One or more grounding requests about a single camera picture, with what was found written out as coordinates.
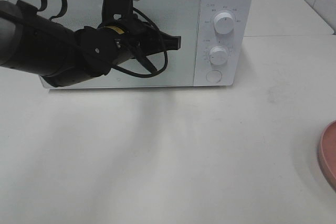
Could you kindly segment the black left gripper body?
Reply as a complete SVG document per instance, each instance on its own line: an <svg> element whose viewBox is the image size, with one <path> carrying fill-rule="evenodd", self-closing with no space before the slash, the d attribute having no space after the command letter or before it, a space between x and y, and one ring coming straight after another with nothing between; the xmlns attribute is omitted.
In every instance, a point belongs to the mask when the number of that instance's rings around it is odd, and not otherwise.
<svg viewBox="0 0 336 224"><path fill-rule="evenodd" d="M92 48L160 48L160 30L134 1L103 0L102 22L90 30Z"/></svg>

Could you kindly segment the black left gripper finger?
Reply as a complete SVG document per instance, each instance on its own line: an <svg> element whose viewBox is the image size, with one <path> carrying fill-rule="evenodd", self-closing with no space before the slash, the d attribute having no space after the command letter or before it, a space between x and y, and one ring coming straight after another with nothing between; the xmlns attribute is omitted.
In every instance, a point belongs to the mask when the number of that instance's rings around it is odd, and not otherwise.
<svg viewBox="0 0 336 224"><path fill-rule="evenodd" d="M136 47L136 60L143 66L148 72L156 73L158 70L154 64L147 58L140 46Z"/></svg>
<svg viewBox="0 0 336 224"><path fill-rule="evenodd" d="M181 36L171 36L162 31L158 33L159 50L179 50L181 48Z"/></svg>

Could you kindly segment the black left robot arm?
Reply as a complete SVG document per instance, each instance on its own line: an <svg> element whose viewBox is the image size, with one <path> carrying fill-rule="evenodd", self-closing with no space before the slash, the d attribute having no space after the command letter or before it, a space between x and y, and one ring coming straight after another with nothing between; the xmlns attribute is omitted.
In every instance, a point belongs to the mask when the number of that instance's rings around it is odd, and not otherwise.
<svg viewBox="0 0 336 224"><path fill-rule="evenodd" d="M53 87L68 87L107 75L111 70L151 78L162 70L150 55L178 50L179 36L159 30L133 6L134 0L103 0L102 22L72 31L56 22L68 8L61 0L57 16L39 15L40 7L25 1L1 1L1 66L40 76Z"/></svg>

